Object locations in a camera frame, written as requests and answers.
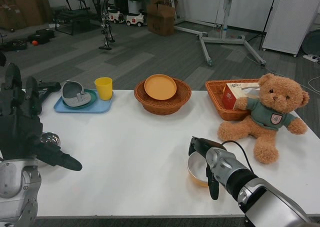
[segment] tripod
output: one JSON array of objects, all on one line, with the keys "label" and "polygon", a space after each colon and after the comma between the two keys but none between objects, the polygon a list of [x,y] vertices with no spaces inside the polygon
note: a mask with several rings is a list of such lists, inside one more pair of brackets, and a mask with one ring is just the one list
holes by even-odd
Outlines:
[{"label": "tripod", "polygon": [[254,36],[254,37],[252,37],[251,39],[248,40],[248,42],[249,42],[249,41],[251,41],[251,40],[253,40],[253,39],[261,36],[260,45],[259,45],[259,50],[261,49],[261,46],[262,46],[262,40],[264,39],[264,37],[265,37],[265,35],[266,35],[266,28],[267,28],[267,24],[268,24],[268,21],[269,21],[271,12],[274,10],[274,3],[275,3],[275,0],[272,1],[272,4],[271,4],[270,10],[269,10],[268,17],[266,18],[266,21],[265,21],[265,24],[264,24],[263,31],[262,31],[261,33],[258,33],[256,36]]}]

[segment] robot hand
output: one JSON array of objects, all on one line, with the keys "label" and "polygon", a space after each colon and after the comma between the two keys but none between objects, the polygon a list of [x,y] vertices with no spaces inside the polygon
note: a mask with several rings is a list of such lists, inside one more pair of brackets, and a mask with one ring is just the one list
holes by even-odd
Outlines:
[{"label": "robot hand", "polygon": [[189,155],[195,151],[206,159],[212,199],[218,199],[221,184],[238,202],[248,226],[296,227],[311,222],[297,203],[257,177],[221,144],[193,137]]},{"label": "robot hand", "polygon": [[[42,87],[59,88],[56,84]],[[26,81],[25,92],[19,68],[9,64],[0,90],[0,227],[32,226],[38,212],[41,185],[38,162],[80,171],[82,165],[53,143],[42,143],[43,125],[38,83]]]}]

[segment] toy car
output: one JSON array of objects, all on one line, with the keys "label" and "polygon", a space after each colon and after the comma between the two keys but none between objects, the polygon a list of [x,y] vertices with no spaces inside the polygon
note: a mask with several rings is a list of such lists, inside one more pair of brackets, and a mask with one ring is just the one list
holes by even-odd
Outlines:
[{"label": "toy car", "polygon": [[108,9],[109,12],[109,20],[113,23],[124,23],[125,22],[125,16],[123,13],[120,13],[119,10],[116,9]]},{"label": "toy car", "polygon": [[127,26],[137,25],[138,27],[141,27],[144,25],[144,21],[145,21],[145,16],[142,13],[140,13],[140,14],[129,13],[126,16],[126,25]]}]

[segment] yellow cup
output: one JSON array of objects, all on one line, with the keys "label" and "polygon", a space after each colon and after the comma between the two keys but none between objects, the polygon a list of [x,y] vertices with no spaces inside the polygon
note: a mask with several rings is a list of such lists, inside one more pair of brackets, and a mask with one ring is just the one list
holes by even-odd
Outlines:
[{"label": "yellow cup", "polygon": [[107,101],[111,99],[113,90],[112,83],[112,78],[109,77],[97,78],[94,81],[96,90],[98,91],[101,100]]}]

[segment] rectangular wicker basket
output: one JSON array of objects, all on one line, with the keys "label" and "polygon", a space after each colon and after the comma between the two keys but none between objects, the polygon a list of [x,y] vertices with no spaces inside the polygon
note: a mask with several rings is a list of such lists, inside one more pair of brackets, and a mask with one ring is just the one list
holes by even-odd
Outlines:
[{"label": "rectangular wicker basket", "polygon": [[222,103],[224,88],[226,83],[256,83],[259,79],[230,79],[230,80],[210,80],[205,83],[206,90],[218,111],[221,118],[225,121],[241,121],[250,114],[249,110],[225,109]]}]

